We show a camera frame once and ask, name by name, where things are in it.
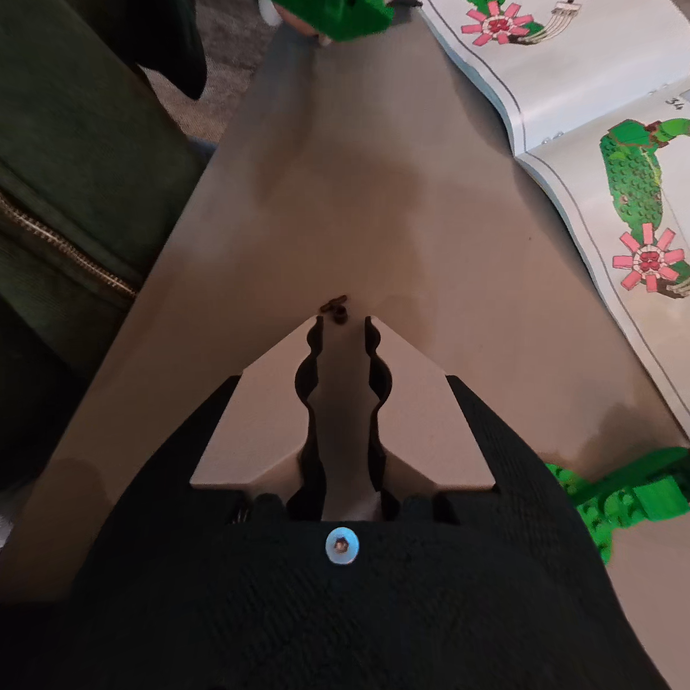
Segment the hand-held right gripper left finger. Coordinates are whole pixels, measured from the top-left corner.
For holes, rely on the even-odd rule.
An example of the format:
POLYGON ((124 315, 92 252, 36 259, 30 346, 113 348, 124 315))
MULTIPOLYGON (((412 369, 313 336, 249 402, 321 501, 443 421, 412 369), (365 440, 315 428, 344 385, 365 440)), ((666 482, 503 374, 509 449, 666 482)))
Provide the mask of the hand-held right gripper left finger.
POLYGON ((322 519, 326 474, 315 412, 323 317, 312 316, 239 376, 190 479, 203 490, 278 496, 294 520, 322 519))

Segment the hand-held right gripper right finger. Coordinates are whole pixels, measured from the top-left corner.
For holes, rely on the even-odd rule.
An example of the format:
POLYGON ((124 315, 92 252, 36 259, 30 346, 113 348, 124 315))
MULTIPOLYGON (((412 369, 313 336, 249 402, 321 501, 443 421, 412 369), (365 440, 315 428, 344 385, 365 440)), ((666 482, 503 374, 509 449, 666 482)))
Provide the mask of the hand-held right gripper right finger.
POLYGON ((493 489, 496 480, 445 371, 377 317, 365 319, 364 344, 377 397, 368 473, 384 520, 410 497, 493 489))

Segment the small green lego assembly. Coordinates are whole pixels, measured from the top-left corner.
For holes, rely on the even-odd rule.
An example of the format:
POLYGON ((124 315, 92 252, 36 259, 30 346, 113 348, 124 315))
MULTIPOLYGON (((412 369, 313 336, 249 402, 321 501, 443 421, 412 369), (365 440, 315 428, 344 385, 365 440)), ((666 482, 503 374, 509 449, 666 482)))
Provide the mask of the small green lego assembly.
POLYGON ((395 9, 385 1, 274 1, 281 10, 334 41, 352 41, 387 30, 395 9))

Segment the green lego leaf base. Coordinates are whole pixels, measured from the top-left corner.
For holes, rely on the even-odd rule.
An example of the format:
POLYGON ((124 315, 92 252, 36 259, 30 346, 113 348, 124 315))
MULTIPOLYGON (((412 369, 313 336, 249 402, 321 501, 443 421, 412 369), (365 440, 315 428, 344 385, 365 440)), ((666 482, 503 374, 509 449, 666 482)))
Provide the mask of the green lego leaf base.
POLYGON ((547 464, 569 496, 608 565, 615 530, 641 522, 662 522, 689 512, 689 449, 670 447, 653 451, 590 482, 574 471, 547 464))

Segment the lego instruction booklet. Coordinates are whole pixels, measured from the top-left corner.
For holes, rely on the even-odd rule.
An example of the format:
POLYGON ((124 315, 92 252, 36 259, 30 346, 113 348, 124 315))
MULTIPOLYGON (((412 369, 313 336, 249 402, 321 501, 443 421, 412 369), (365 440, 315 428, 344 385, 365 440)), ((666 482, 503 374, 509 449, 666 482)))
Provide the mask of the lego instruction booklet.
POLYGON ((689 18, 674 1, 424 1, 689 434, 689 18))

